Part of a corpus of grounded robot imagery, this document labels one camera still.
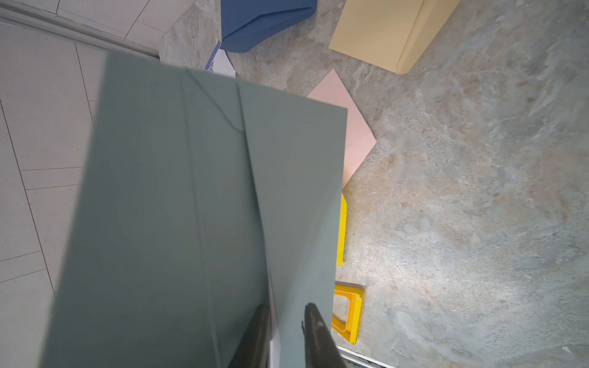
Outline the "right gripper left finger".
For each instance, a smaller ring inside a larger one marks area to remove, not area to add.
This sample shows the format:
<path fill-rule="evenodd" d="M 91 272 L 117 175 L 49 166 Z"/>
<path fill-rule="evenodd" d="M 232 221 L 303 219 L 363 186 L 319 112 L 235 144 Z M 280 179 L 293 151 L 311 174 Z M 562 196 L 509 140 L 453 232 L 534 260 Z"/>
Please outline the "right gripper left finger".
<path fill-rule="evenodd" d="M 250 320 L 228 368 L 266 368 L 271 340 L 271 309 L 259 305 Z"/>

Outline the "light teal envelope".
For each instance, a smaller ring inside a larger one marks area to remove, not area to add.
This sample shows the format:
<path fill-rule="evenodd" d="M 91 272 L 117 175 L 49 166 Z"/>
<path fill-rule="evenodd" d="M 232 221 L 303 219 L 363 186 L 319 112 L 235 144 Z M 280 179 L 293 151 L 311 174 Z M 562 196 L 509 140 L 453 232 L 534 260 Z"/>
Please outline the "light teal envelope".
<path fill-rule="evenodd" d="M 331 332 L 348 112 L 108 55 L 43 367 L 228 367 L 259 305 L 280 367 Z"/>

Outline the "yellow envelope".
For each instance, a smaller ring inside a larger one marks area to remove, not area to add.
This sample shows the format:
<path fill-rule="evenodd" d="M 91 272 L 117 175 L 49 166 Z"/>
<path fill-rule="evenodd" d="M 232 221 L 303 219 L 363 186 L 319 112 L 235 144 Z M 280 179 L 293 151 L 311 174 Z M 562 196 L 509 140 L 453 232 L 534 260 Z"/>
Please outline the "yellow envelope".
<path fill-rule="evenodd" d="M 346 201 L 344 195 L 341 195 L 339 233 L 338 233 L 338 244 L 337 244 L 337 266 L 339 266 L 339 267 L 342 267 L 343 263 L 344 263 L 347 218 L 348 218 L 348 204 L 347 204 L 347 201 Z"/>

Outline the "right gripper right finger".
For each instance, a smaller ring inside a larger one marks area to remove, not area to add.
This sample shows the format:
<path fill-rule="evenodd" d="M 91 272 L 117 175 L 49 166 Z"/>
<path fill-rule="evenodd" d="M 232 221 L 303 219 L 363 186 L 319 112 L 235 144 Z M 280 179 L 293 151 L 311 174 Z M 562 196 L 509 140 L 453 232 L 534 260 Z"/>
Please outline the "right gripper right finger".
<path fill-rule="evenodd" d="M 317 305 L 309 303 L 305 306 L 302 330 L 307 368 L 346 367 Z"/>

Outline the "navy blue envelope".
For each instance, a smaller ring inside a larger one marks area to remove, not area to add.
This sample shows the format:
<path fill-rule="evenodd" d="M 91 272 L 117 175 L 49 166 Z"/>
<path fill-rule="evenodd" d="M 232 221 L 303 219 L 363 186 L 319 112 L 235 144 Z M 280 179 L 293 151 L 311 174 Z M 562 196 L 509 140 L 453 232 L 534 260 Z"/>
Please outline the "navy blue envelope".
<path fill-rule="evenodd" d="M 310 18 L 317 0 L 222 0 L 221 49 L 245 53 L 265 39 Z"/>

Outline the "white blue floral letter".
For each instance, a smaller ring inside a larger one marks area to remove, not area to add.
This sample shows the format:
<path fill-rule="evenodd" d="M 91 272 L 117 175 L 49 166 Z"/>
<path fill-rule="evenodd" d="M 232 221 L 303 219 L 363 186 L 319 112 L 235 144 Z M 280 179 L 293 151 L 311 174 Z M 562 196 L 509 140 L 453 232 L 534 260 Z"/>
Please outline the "white blue floral letter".
<path fill-rule="evenodd" d="M 223 49 L 221 49 L 221 42 L 218 42 L 210 55 L 204 71 L 208 71 L 218 75 L 224 75 L 230 78 L 236 77 L 236 70 Z"/>
<path fill-rule="evenodd" d="M 280 367 L 281 345 L 279 335 L 275 335 L 269 342 L 268 350 L 268 368 Z"/>

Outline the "kraft tan envelope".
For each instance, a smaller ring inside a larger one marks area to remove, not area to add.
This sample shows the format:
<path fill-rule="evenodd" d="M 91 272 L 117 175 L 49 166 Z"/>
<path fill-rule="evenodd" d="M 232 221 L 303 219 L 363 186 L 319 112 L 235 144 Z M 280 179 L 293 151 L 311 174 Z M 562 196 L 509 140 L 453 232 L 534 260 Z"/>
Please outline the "kraft tan envelope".
<path fill-rule="evenodd" d="M 459 0 L 348 0 L 329 48 L 405 75 L 459 3 Z"/>

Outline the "pink envelope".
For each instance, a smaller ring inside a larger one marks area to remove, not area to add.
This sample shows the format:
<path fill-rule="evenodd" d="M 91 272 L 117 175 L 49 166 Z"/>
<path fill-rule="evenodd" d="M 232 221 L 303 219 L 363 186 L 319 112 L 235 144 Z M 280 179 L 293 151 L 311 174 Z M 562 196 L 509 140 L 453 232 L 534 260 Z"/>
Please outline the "pink envelope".
<path fill-rule="evenodd" d="M 336 70 L 331 69 L 309 93 L 308 98 L 348 110 L 342 186 L 351 180 L 376 145 L 376 138 Z"/>

